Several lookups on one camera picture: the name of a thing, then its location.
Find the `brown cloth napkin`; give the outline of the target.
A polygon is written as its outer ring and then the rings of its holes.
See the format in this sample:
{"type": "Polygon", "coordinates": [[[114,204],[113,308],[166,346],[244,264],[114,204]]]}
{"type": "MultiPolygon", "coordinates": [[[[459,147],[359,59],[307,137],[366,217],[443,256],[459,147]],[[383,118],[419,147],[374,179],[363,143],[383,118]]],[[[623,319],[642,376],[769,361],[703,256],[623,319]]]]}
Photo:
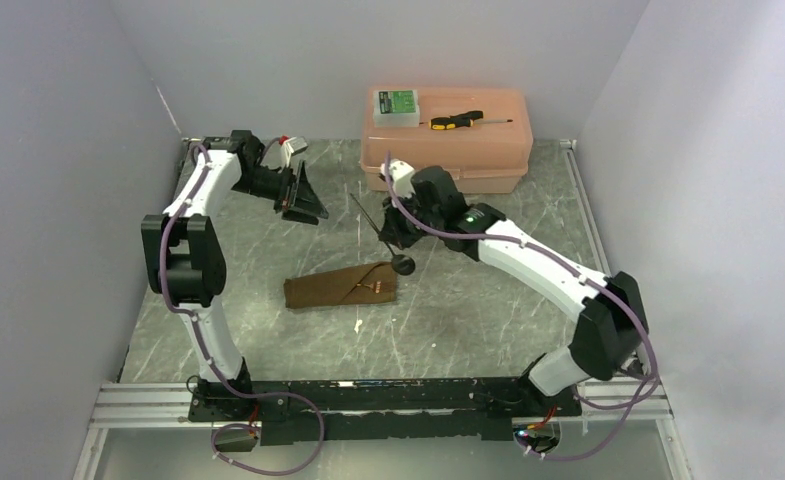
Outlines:
{"type": "Polygon", "coordinates": [[[398,275],[390,262],[376,262],[315,273],[284,281],[283,293],[288,309],[389,303],[396,299],[398,275]],[[374,294],[355,287],[357,282],[383,281],[383,291],[374,294]]]}

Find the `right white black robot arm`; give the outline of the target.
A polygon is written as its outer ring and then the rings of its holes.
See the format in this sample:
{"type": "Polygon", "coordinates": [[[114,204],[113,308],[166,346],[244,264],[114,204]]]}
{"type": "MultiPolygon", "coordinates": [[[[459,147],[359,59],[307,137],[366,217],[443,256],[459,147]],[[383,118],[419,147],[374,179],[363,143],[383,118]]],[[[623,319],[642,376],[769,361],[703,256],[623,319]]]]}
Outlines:
{"type": "Polygon", "coordinates": [[[415,170],[392,159],[380,170],[388,201],[380,238],[409,248],[425,236],[494,267],[556,305],[575,325],[564,346],[534,360],[521,375],[519,401],[542,415],[558,394],[588,379],[607,381],[649,343],[638,284],[621,272],[587,268],[525,233],[500,210],[469,203],[439,166],[415,170]]]}

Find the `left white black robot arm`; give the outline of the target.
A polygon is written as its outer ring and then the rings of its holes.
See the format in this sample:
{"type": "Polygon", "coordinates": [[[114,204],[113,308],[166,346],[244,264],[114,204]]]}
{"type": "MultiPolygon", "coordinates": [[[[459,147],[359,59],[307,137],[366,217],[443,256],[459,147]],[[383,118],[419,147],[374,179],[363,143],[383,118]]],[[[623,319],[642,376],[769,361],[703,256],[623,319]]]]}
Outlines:
{"type": "Polygon", "coordinates": [[[216,407],[232,420],[255,406],[247,363],[227,325],[221,300],[227,265],[213,219],[230,192],[271,202],[283,220],[316,225],[329,214],[307,178],[305,138],[263,143],[250,130],[192,140],[193,168],[176,198],[141,222],[151,290],[184,322],[199,362],[199,384],[222,386],[216,407]]]}

